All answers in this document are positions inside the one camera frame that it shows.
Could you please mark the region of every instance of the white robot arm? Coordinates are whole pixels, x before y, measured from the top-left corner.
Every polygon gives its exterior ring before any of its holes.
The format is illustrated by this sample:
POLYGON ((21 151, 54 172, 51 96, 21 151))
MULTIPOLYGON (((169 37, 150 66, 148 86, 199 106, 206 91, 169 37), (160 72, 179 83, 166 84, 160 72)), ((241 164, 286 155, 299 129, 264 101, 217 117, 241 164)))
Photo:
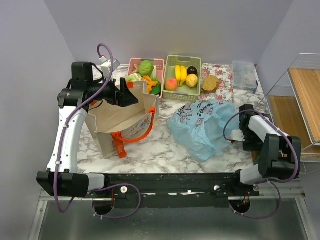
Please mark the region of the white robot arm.
MULTIPOLYGON (((253 106, 245 104, 240 108, 253 110, 253 106)), ((266 121, 251 111, 240 114, 239 128, 244 135, 243 149, 246 151, 261 151, 256 165, 240 171, 240 182, 245 185, 267 178, 280 180, 289 179, 295 170, 295 158, 284 137, 273 129, 266 121)), ((298 157, 299 175, 301 140, 296 136, 284 135, 291 142, 298 157)))
MULTIPOLYGON (((106 62, 102 71, 107 71, 109 65, 106 62)), ((46 172, 38 172, 37 182, 51 196, 54 195, 54 176, 57 171, 57 193, 59 196, 85 197, 92 190, 102 189, 105 186, 105 176, 102 173, 78 174, 78 149, 81 130, 86 120, 89 105, 93 100, 107 101, 112 105, 127 107, 137 104, 138 99, 129 91, 125 78, 120 79, 120 90, 111 80, 103 90, 88 104, 80 108, 68 121, 72 112, 97 93, 104 83, 93 80, 93 63, 74 62, 72 64, 72 79, 68 87, 58 95, 59 127, 55 146, 46 172), (61 135, 65 129, 64 140, 61 143, 61 135), (59 146, 61 145, 60 160, 57 159, 59 146)))

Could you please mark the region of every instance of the peach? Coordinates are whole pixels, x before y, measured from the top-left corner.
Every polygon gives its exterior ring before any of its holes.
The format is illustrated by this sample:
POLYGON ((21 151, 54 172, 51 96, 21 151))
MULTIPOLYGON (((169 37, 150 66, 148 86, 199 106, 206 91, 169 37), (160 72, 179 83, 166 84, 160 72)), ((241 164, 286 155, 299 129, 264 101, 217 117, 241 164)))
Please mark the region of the peach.
POLYGON ((165 82, 165 90, 175 92, 178 88, 178 81, 175 78, 169 78, 165 82))

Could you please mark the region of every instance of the canvas tote bag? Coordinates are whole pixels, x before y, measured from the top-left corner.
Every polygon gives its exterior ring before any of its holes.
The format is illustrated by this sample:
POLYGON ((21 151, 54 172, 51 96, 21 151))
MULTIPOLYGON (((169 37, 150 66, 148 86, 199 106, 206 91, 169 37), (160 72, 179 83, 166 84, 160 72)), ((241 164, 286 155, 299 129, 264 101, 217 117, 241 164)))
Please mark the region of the canvas tote bag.
POLYGON ((104 157, 114 150, 120 158, 127 156, 124 143, 145 139, 159 116, 159 96, 147 93, 147 81, 130 82, 127 85, 139 103, 119 107, 103 101, 100 107, 89 110, 85 120, 104 157))

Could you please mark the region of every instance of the plastic bag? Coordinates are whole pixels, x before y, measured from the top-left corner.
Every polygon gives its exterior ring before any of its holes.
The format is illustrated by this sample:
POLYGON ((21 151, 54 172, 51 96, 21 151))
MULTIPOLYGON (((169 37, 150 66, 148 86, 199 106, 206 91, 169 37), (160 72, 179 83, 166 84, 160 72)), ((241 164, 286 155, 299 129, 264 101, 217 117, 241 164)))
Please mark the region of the plastic bag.
MULTIPOLYGON (((223 137, 223 130, 236 113, 236 106, 228 101, 196 101, 179 108, 169 119, 168 128, 176 143, 185 146, 192 158, 204 162, 213 155, 222 156, 222 149, 231 144, 223 137)), ((236 129, 239 129, 238 116, 228 124, 226 137, 236 129)))

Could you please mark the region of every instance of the toy fruit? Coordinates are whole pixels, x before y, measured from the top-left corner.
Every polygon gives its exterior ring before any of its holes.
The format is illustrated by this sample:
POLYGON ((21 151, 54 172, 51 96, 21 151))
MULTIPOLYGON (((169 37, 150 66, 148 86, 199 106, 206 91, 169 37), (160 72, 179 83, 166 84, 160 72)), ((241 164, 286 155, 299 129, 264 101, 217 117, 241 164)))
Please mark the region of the toy fruit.
POLYGON ((149 94, 151 93, 152 88, 157 86, 158 81, 153 81, 151 77, 148 75, 145 75, 141 78, 141 81, 144 81, 144 80, 146 80, 146 90, 147 90, 147 93, 149 94))
POLYGON ((175 92, 175 91, 177 91, 177 88, 178 88, 178 82, 176 79, 169 78, 165 82, 165 90, 175 92))
POLYGON ((190 66, 186 72, 188 73, 188 75, 190 75, 190 74, 197 75, 198 74, 198 70, 194 66, 190 66))
POLYGON ((141 80, 141 75, 139 73, 133 73, 131 74, 130 76, 127 76, 125 78, 125 81, 126 82, 137 82, 137 81, 140 81, 141 80))
POLYGON ((181 68, 181 80, 180 80, 179 87, 182 87, 182 85, 185 83, 187 79, 187 69, 185 66, 180 66, 180 68, 181 68))
POLYGON ((188 85, 190 88, 194 88, 198 85, 198 77, 195 74, 190 74, 186 77, 185 83, 188 85))
POLYGON ((138 72, 141 76, 150 76, 154 70, 155 66, 152 61, 144 60, 140 63, 138 67, 138 72))
POLYGON ((153 82, 157 82, 157 85, 152 87, 152 90, 150 93, 153 95, 160 94, 161 93, 161 82, 159 82, 159 80, 156 76, 152 77, 151 79, 153 82))
POLYGON ((179 65, 175 65, 175 79, 178 82, 178 85, 180 85, 181 67, 179 65))

